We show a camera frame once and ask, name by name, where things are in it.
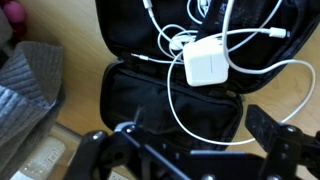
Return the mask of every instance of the wooden table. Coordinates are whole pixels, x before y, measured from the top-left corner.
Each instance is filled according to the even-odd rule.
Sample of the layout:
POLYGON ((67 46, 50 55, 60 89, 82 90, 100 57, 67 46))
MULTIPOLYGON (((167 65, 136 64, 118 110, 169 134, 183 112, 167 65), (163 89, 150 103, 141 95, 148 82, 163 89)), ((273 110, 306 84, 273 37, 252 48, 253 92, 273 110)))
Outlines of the wooden table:
MULTIPOLYGON (((99 98, 105 67, 116 57, 107 49, 97 21, 93 0, 20 0, 28 12, 28 39, 61 45, 64 48, 63 82, 67 101, 58 122, 83 135, 88 131, 108 128, 99 114, 99 98)), ((320 75, 320 28, 296 59, 310 62, 320 75)), ((258 104, 275 119, 291 113, 305 97, 311 76, 305 67, 288 65, 263 89, 246 95, 247 102, 258 104)), ((309 103, 290 123, 314 135, 320 129, 320 83, 309 103)), ((241 125, 235 140, 250 137, 241 125)), ((257 143, 230 147, 264 155, 257 143)))

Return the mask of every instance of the white charger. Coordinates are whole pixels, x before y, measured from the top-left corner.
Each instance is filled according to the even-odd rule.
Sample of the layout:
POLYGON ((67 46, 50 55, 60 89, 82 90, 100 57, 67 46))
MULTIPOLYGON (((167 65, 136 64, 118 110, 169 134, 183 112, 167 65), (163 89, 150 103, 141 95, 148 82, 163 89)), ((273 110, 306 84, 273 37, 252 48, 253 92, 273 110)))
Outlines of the white charger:
POLYGON ((183 47, 184 66, 190 86, 223 83, 228 79, 229 63, 223 55, 221 40, 204 38, 183 47))

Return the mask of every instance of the black fabric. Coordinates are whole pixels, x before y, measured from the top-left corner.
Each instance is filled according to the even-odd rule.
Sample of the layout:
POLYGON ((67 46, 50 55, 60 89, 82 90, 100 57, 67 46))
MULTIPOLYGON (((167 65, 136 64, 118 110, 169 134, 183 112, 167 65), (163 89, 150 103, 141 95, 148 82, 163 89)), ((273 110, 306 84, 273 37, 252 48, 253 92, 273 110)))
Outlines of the black fabric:
MULTIPOLYGON (((109 67, 101 94, 101 115, 108 127, 136 121, 148 132, 163 135, 185 149, 224 149, 201 143, 185 134, 174 119, 166 81, 109 67)), ((222 93, 204 96, 172 83, 172 99, 181 122, 193 133, 218 141, 231 141, 242 115, 241 104, 222 93)))
MULTIPOLYGON (((259 27, 277 1, 237 0, 230 29, 259 27)), ((198 30, 197 39, 221 32, 226 3, 227 0, 211 0, 202 25, 197 25, 187 14, 187 0, 152 1, 160 27, 178 24, 185 29, 198 30)), ((100 102, 104 123, 113 129, 120 122, 134 120, 146 131, 160 135, 169 143, 186 150, 225 149, 225 146, 200 142, 178 126, 167 97, 168 65, 145 62, 131 56, 131 53, 136 53, 168 59, 157 46, 158 31, 144 9, 142 0, 96 0, 96 4, 104 41, 109 50, 121 59, 121 63, 110 65, 105 72, 100 102)), ((196 18, 202 18, 195 0, 191 1, 191 12, 196 18)), ((290 36, 276 39, 258 34, 249 43, 231 52, 230 57, 237 65, 250 69, 262 69, 292 58, 319 21, 319 0, 283 0, 266 27, 285 28, 290 36)), ((172 36, 177 32, 179 30, 170 29, 166 34, 172 36)), ((247 36, 229 36, 228 47, 233 47, 247 36)), ((166 50, 168 42, 162 40, 161 43, 166 50)), ((175 66, 172 94, 177 114, 195 134, 218 141, 231 141, 242 116, 242 104, 236 98, 237 94, 262 88, 283 68, 263 75, 243 74, 230 68, 225 83, 195 88, 187 84, 183 66, 175 66)))

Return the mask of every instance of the gray sweater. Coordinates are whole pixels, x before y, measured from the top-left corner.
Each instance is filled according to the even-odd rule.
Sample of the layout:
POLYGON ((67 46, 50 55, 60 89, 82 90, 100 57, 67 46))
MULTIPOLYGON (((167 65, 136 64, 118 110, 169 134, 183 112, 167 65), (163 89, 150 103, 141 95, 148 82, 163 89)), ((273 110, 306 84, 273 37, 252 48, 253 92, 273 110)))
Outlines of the gray sweater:
POLYGON ((62 48, 21 42, 0 9, 0 179, 10 179, 45 137, 65 100, 62 48))

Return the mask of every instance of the black pouch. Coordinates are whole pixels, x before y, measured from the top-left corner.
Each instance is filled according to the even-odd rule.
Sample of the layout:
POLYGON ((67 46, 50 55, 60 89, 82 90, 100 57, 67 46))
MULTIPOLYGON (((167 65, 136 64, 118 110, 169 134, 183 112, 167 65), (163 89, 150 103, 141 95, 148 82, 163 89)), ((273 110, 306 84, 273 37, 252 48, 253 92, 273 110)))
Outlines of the black pouch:
MULTIPOLYGON (((219 33, 227 0, 211 0, 201 25, 192 22, 186 11, 187 0, 154 0, 154 14, 160 25, 178 24, 198 30, 197 39, 219 33)), ((237 0, 230 22, 231 29, 259 27, 269 16, 277 0, 237 0)), ((159 135, 168 143, 185 150, 215 149, 226 146, 208 144, 186 134, 176 122, 168 101, 167 73, 169 65, 142 61, 131 53, 156 59, 166 58, 157 46, 155 29, 142 0, 96 0, 101 33, 110 51, 119 57, 107 67, 103 79, 100 113, 104 123, 114 129, 118 123, 135 121, 136 125, 159 135)), ((196 1, 191 11, 200 18, 196 1)), ((262 69, 281 60, 292 58, 307 41, 320 20, 320 1, 283 0, 281 7, 266 25, 290 31, 285 39, 256 35, 230 57, 235 64, 250 69, 262 69)), ((166 31, 169 36, 177 33, 166 31)), ((228 47, 248 35, 228 38, 228 47)), ((164 47, 168 42, 161 41, 164 47)), ((263 75, 249 75, 229 69, 223 84, 191 87, 186 82, 183 66, 174 67, 171 92, 177 115, 194 134, 230 142, 242 117, 240 95, 254 92, 272 80, 283 68, 263 75)))

